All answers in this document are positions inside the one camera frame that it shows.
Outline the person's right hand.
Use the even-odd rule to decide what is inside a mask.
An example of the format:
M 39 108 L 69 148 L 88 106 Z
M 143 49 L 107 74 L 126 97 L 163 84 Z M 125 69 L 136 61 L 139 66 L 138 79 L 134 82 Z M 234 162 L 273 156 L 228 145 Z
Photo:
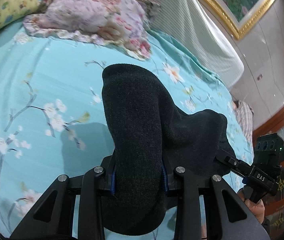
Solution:
M 241 198 L 241 200 L 245 203 L 245 205 L 249 208 L 252 214 L 256 217 L 256 219 L 262 224 L 265 218 L 265 207 L 262 200 L 259 200 L 258 203 L 254 203 L 249 199 L 246 199 L 244 196 L 243 188 L 241 188 L 237 195 Z

